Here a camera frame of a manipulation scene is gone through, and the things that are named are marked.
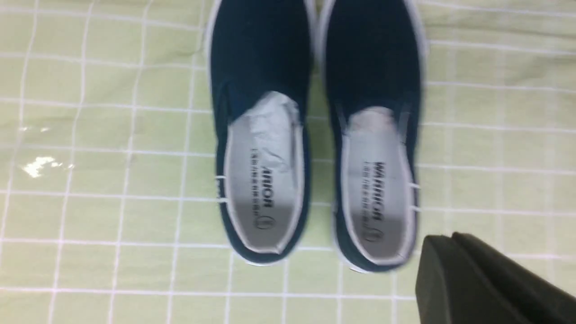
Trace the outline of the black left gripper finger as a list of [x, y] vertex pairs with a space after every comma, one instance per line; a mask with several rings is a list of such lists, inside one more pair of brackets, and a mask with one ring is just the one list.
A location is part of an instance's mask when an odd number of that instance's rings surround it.
[[424, 238], [415, 287], [422, 324], [573, 324], [575, 298], [472, 234]]

